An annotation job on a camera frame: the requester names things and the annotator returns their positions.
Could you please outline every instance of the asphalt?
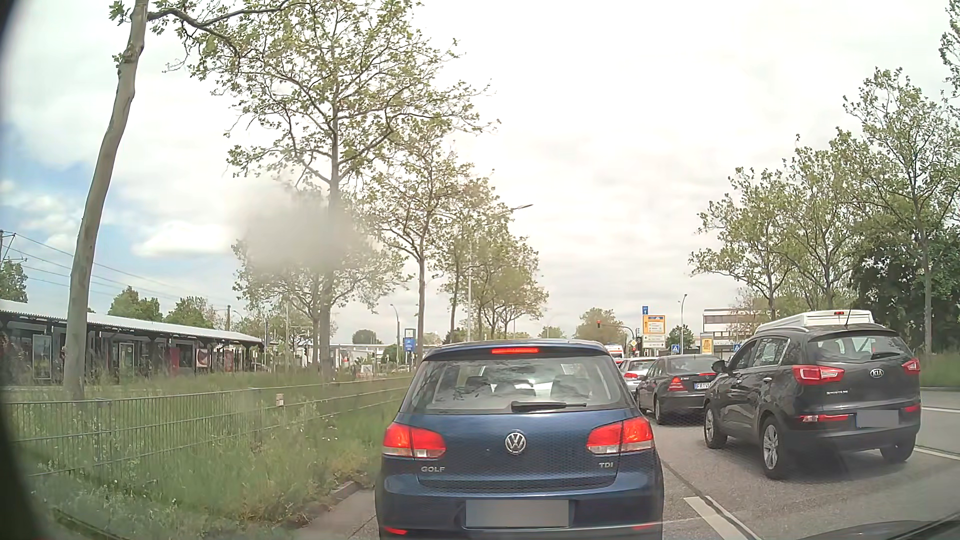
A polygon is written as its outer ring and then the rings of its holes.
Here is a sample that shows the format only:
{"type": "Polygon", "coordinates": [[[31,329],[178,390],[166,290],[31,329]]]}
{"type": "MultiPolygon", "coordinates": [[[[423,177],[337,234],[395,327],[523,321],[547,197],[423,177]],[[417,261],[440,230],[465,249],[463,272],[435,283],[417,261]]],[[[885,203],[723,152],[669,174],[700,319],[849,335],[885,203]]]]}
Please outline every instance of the asphalt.
{"type": "MultiPolygon", "coordinates": [[[[795,540],[856,525],[933,521],[960,510],[960,392],[925,391],[918,449],[901,465],[879,452],[807,463],[767,479],[759,449],[704,445],[699,420],[655,426],[668,540],[795,540]]],[[[299,532],[300,540],[377,538],[373,496],[358,492],[299,532]]]]}

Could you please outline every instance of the tail light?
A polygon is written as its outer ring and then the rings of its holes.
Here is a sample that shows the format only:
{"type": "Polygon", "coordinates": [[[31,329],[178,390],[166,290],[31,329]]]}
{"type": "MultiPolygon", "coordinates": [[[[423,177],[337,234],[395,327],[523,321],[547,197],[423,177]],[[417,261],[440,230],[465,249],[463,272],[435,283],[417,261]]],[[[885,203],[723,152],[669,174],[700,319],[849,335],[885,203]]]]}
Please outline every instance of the tail light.
{"type": "Polygon", "coordinates": [[[910,358],[903,363],[903,371],[911,375],[920,373],[920,361],[916,358],[910,358]]]}
{"type": "Polygon", "coordinates": [[[424,459],[440,457],[444,452],[444,438],[435,431],[393,422],[383,434],[384,455],[424,459]]]}
{"type": "Polygon", "coordinates": [[[827,366],[793,366],[793,378],[800,384],[825,384],[843,379],[843,369],[827,366]]]}
{"type": "Polygon", "coordinates": [[[653,446],[653,430],[642,416],[601,426],[591,431],[587,438],[587,450],[594,454],[622,454],[653,446]]]}

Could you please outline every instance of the tree trunk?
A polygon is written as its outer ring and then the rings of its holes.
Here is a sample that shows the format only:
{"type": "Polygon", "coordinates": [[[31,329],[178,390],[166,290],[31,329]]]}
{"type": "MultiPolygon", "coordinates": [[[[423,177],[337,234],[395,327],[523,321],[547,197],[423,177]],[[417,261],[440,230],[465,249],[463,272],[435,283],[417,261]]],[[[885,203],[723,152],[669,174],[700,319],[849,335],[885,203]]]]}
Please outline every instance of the tree trunk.
{"type": "Polygon", "coordinates": [[[70,271],[70,296],[66,319],[66,358],[63,366],[63,386],[73,400],[84,398],[84,367],[86,366],[86,310],[90,299],[90,274],[97,247],[97,232],[104,213],[104,202],[117,150],[127,129],[130,107],[136,87],[136,67],[143,52],[147,32],[148,0],[135,0],[131,10],[130,37],[127,48],[117,66],[117,93],[113,98],[113,112],[107,131],[100,143],[100,153],[93,168],[90,191],[86,195],[84,218],[77,233],[73,268],[70,271]]]}

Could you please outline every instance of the car roof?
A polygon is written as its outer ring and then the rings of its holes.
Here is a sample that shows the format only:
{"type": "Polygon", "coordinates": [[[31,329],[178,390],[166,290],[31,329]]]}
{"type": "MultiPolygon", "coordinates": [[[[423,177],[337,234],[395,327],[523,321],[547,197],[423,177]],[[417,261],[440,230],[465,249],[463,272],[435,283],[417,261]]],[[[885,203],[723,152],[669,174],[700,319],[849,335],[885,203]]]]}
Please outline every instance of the car roof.
{"type": "Polygon", "coordinates": [[[603,353],[604,355],[608,355],[610,353],[607,351],[607,348],[600,343],[596,341],[589,341],[587,339],[530,337],[523,339],[493,339],[489,341],[464,341],[461,343],[450,343],[448,345],[441,345],[440,347],[430,350],[430,352],[423,355],[423,359],[427,360],[431,356],[441,353],[482,351],[485,349],[492,349],[494,347],[562,347],[564,345],[577,349],[592,349],[597,353],[603,353]]]}

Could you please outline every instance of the blue car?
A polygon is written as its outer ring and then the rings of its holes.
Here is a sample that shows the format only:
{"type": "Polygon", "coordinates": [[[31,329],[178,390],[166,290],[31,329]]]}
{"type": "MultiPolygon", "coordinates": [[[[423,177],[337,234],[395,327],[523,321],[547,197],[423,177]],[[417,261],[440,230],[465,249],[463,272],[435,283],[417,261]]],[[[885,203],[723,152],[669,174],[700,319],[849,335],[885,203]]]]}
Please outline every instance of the blue car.
{"type": "Polygon", "coordinates": [[[375,496],[381,538],[662,538],[652,429],[592,341],[427,353],[384,434],[375,496]]]}

